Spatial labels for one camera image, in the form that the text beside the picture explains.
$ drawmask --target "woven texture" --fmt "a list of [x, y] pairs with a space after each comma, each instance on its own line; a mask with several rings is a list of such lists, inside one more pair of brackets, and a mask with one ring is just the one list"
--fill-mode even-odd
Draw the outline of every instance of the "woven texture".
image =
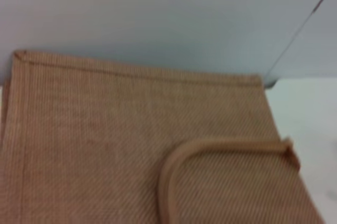
[[[0, 167], [3, 223], [158, 223], [165, 157], [205, 137], [279, 137], [257, 76], [16, 52]], [[203, 154], [177, 180], [181, 223], [321, 223], [277, 155]]]

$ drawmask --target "jute bag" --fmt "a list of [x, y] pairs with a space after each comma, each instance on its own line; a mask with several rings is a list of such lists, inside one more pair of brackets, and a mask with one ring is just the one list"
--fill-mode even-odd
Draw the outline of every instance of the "jute bag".
[[20, 51], [7, 90], [1, 223], [322, 222], [258, 76]]

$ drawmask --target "white table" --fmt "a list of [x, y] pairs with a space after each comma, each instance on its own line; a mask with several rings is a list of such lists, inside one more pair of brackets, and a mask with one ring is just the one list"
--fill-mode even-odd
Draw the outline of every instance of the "white table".
[[326, 223], [337, 223], [337, 78], [280, 80], [266, 95], [312, 200]]

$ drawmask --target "rope handle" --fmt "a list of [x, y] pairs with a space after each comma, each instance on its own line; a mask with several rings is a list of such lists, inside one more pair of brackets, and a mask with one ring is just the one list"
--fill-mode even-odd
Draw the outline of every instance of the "rope handle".
[[283, 155], [300, 170], [300, 162], [293, 151], [293, 144], [289, 139], [284, 141], [252, 141], [250, 139], [224, 141], [223, 139], [201, 139], [188, 141], [177, 147], [167, 157], [158, 180], [158, 207], [162, 224], [177, 224], [178, 214], [175, 202], [175, 184], [179, 168], [187, 159], [204, 152], [251, 152], [261, 154]]

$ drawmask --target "white wall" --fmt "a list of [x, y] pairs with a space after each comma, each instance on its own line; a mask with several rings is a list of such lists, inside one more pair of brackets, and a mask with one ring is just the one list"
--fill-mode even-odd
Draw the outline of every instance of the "white wall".
[[337, 76], [337, 0], [324, 1], [271, 75]]
[[317, 2], [0, 0], [0, 82], [18, 48], [263, 75]]

